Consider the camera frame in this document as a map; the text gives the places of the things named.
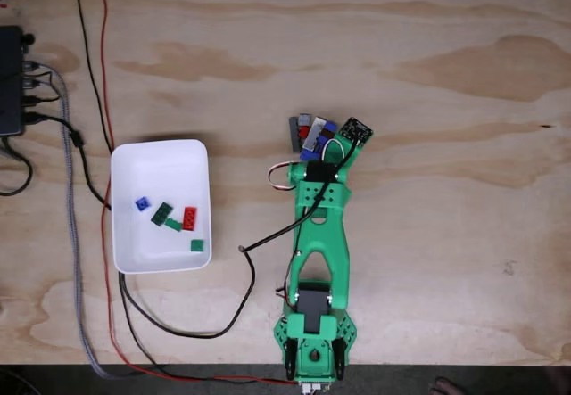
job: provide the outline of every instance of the floor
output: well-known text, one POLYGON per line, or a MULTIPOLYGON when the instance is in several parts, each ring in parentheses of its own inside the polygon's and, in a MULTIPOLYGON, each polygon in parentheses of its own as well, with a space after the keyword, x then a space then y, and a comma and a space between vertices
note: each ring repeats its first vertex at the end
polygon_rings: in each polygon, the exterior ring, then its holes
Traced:
MULTIPOLYGON (((179 383, 151 376, 123 381, 99 379, 88 366, 14 366, 13 371, 33 382, 42 395, 286 395, 299 394, 298 387, 261 383, 228 385, 220 383, 179 383)), ((125 373, 122 366, 109 371, 125 373)), ((255 374, 284 378, 282 366, 172 366, 179 374, 255 374)), ((345 379, 329 392, 336 394, 422 395, 428 393, 437 376, 445 376, 468 390, 468 395, 551 395, 550 381, 543 368, 513 366, 349 366, 345 379)), ((28 395, 19 385, 0 375, 0 393, 28 395)))

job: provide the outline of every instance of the wood grain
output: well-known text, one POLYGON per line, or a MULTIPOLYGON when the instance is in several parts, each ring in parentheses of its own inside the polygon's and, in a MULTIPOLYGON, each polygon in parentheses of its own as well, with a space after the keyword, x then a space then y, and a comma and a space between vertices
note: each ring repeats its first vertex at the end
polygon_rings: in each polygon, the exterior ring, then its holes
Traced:
MULTIPOLYGON (((83 2, 97 61, 101 1, 83 2)), ((351 362, 571 364, 571 0, 109 3, 116 141, 195 137, 210 155, 212 263, 128 279, 165 322, 225 325, 249 277, 236 246, 291 221, 291 196, 265 182, 267 167, 293 157, 287 118, 355 116, 376 135, 351 173, 345 214, 359 329, 351 362)), ((102 191, 109 157, 75 0, 11 1, 0 23, 14 22, 37 36, 30 58, 69 83, 102 191)), ((30 127, 13 144, 37 175, 0 207, 0 362, 82 363, 59 128, 30 127)), ((7 160, 0 169, 2 186, 22 176, 7 160)), ((79 171, 75 179, 87 330, 98 357, 115 363, 100 206, 79 171)), ((253 254, 258 281, 231 333, 180 340, 136 317, 145 346, 162 362, 279 362, 273 291, 290 248, 285 236, 253 254)), ((113 298, 120 344, 144 362, 117 286, 113 298)))

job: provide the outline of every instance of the robotic arm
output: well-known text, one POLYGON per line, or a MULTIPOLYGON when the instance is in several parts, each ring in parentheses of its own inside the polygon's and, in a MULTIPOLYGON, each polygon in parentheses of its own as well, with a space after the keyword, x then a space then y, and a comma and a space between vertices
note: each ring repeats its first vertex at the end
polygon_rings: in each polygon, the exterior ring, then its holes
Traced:
POLYGON ((289 169, 296 219, 294 250, 285 284, 284 315, 274 336, 282 350, 287 378, 304 394, 326 390, 342 380, 349 350, 357 336, 346 308, 349 295, 349 250, 343 230, 343 207, 351 191, 347 171, 373 131, 351 118, 327 143, 322 160, 289 169), (312 253, 320 253, 330 280, 303 280, 300 272, 312 253))

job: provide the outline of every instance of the white plastic tray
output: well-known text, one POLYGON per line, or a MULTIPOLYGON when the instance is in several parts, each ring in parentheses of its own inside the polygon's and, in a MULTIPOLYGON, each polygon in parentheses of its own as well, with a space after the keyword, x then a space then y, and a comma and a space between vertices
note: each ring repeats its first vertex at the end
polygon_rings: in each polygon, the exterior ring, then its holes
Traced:
POLYGON ((206 147, 194 139, 124 144, 112 155, 112 239, 115 267, 123 273, 197 269, 211 260, 211 199, 206 147), (151 207, 139 211, 145 196, 151 207), (184 208, 196 207, 194 231, 156 226, 151 218, 161 203, 182 222, 184 208), (203 252, 191 252, 203 239, 203 252))

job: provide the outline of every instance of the circuit board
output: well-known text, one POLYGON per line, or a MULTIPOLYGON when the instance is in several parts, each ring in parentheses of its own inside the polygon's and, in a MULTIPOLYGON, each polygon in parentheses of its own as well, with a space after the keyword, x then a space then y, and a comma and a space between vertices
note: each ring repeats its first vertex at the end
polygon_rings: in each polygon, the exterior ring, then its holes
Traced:
POLYGON ((353 141, 357 138, 359 140, 359 146, 362 147, 368 139, 373 136, 373 131, 354 117, 351 117, 343 125, 339 131, 339 135, 343 138, 347 138, 349 141, 353 141))

